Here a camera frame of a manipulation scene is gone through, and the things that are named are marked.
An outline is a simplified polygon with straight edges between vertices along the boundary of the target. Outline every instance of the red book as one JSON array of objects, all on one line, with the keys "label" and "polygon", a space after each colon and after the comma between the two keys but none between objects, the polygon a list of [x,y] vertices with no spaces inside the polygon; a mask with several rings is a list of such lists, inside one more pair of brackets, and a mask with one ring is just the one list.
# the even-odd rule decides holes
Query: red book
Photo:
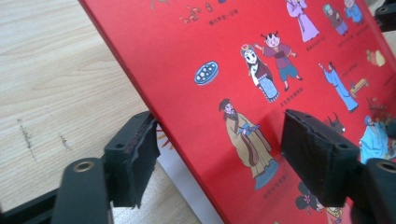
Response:
[{"label": "red book", "polygon": [[362,0],[81,4],[224,222],[350,223],[351,202],[323,208],[280,138],[290,108],[363,163],[392,156],[368,124],[395,117],[396,61]]}]

